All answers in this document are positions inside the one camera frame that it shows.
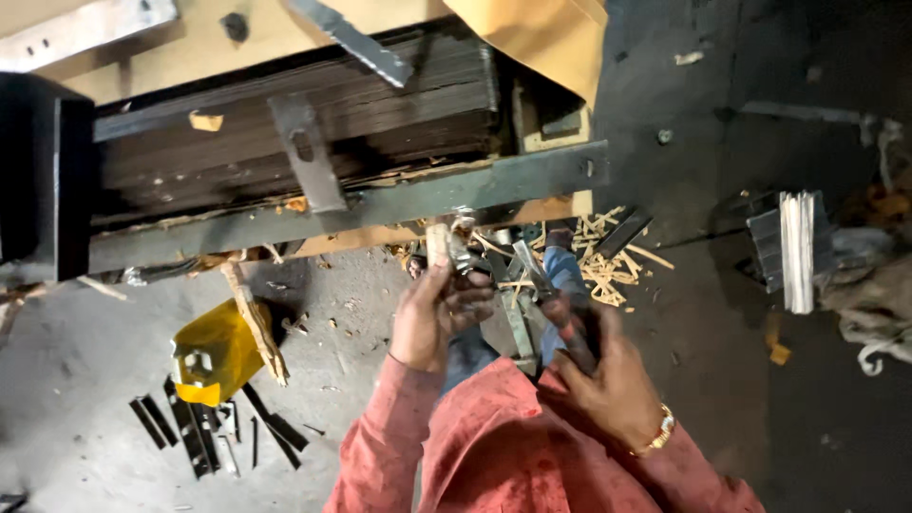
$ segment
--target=dark floor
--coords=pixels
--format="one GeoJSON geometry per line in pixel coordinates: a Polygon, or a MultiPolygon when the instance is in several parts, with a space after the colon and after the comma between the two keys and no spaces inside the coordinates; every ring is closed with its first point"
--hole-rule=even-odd
{"type": "MultiPolygon", "coordinates": [[[[876,152],[861,148],[856,127],[724,109],[765,99],[908,122],[909,4],[608,0],[608,12],[595,132],[609,140],[616,169],[636,172],[599,192],[596,209],[645,206],[656,221],[642,244],[660,245],[678,266],[654,269],[631,289],[636,310],[625,316],[664,399],[707,458],[747,478],[769,511],[912,510],[912,367],[887,361],[880,376],[865,377],[859,348],[823,312],[786,316],[782,343],[793,356],[770,363],[763,322],[780,297],[735,270],[750,254],[747,236],[721,235],[743,228],[728,208],[742,190],[819,188],[832,212],[871,179],[876,152]],[[674,65],[675,54],[698,48],[703,60],[674,65]],[[809,66],[822,69],[818,83],[807,83],[809,66]],[[655,143],[661,129],[674,131],[668,146],[655,143]]],[[[330,270],[312,262],[248,269],[294,285],[255,293],[311,313],[311,336],[284,349],[289,389],[254,378],[289,422],[328,431],[308,436],[296,473],[267,445],[261,466],[240,481],[222,473],[196,483],[179,448],[150,449],[127,408],[146,392],[164,404],[154,394],[168,340],[228,297],[210,273],[124,287],[130,303],[77,290],[26,305],[0,353],[0,489],[33,490],[35,511],[319,510],[337,444],[369,397],[393,297],[408,283],[376,250],[330,260],[330,270]],[[362,302],[348,309],[350,298],[362,302]],[[330,329],[329,318],[353,337],[330,329]]]]}

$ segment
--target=bundle of metal strips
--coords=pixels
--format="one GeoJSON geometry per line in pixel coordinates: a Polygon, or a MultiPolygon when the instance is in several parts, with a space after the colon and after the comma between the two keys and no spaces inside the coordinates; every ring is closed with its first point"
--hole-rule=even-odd
{"type": "Polygon", "coordinates": [[[814,195],[779,193],[779,220],[785,309],[808,314],[814,309],[814,195]]]}

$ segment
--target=person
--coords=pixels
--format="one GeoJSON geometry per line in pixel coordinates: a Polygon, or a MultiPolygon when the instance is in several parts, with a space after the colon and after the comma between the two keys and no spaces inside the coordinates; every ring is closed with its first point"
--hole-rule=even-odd
{"type": "MultiPolygon", "coordinates": [[[[548,233],[544,269],[584,298],[572,236],[572,227],[548,233]]],[[[419,462],[419,512],[764,511],[743,481],[715,473],[661,403],[614,309],[592,307],[601,353],[592,377],[549,327],[533,383],[481,337],[493,295],[486,276],[454,278],[448,265],[402,294],[324,511],[411,511],[419,462]]]]}

